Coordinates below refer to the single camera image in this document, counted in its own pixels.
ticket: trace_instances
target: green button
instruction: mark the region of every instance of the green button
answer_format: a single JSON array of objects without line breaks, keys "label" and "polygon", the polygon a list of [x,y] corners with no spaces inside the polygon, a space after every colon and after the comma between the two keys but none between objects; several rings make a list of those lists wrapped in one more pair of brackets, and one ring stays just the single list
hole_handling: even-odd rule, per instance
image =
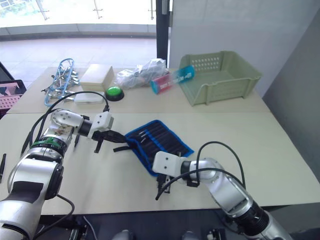
[{"label": "green button", "polygon": [[107,89],[106,94],[108,94],[109,96],[117,96],[121,94],[121,92],[122,90],[120,87],[112,86]]}]

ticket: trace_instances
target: tiled floor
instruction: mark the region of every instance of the tiled floor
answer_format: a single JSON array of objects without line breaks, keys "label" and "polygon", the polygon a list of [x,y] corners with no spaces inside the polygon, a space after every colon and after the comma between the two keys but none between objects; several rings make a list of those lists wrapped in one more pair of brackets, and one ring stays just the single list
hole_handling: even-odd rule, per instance
[{"label": "tiled floor", "polygon": [[75,68],[109,64],[134,68],[156,58],[155,38],[59,38],[0,42],[0,62],[28,88],[48,67],[72,58]]}]

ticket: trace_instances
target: green push button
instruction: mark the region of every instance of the green push button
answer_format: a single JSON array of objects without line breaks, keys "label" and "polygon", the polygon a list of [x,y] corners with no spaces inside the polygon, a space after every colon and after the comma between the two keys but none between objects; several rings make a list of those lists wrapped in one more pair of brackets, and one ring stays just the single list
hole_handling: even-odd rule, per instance
[{"label": "green push button", "polygon": [[106,90],[106,99],[109,101],[119,101],[125,96],[124,91],[118,86],[111,86]]}]

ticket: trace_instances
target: cylindrical container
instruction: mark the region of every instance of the cylindrical container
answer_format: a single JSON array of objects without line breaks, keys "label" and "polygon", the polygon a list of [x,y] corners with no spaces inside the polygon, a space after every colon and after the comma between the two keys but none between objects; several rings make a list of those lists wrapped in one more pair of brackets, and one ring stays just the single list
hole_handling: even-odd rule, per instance
[{"label": "cylindrical container", "polygon": [[186,66],[173,73],[158,77],[150,82],[152,90],[155,94],[162,93],[163,91],[171,88],[173,84],[187,81],[195,76],[195,69],[193,66]]}]

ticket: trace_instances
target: white table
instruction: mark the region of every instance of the white table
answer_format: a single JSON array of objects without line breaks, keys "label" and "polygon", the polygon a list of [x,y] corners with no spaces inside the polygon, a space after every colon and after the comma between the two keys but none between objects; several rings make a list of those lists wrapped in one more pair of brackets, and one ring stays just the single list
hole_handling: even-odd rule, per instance
[{"label": "white table", "polygon": [[[8,113],[44,113],[48,107],[44,105],[45,94],[41,90],[52,83],[51,75],[55,74],[56,70],[55,67],[47,68]],[[85,69],[77,68],[76,71],[81,77]],[[112,113],[256,113],[270,111],[255,91],[246,99],[238,97],[192,107],[178,85],[159,95],[154,94],[150,87],[125,90],[121,101],[110,101],[109,105]],[[99,113],[104,108],[104,104],[88,105],[66,102],[63,107],[76,113]]]},{"label": "white table", "polygon": [[[20,160],[22,144],[39,113],[7,114],[0,121],[0,153],[7,153],[4,182]],[[247,190],[261,206],[320,202],[320,185],[287,134],[270,112],[113,113],[112,129],[127,133],[159,119],[195,153],[208,141],[230,145],[242,161]],[[175,183],[170,194],[155,201],[156,179],[150,176],[132,151],[114,153],[121,144],[97,142],[81,137],[64,158],[60,194],[75,203],[75,214],[136,211],[209,209],[218,206],[205,186],[192,188]],[[202,156],[213,157],[240,177],[239,166],[221,146],[207,146]],[[7,185],[0,184],[0,198]],[[45,202],[42,214],[65,214],[68,204],[58,198]]]}]

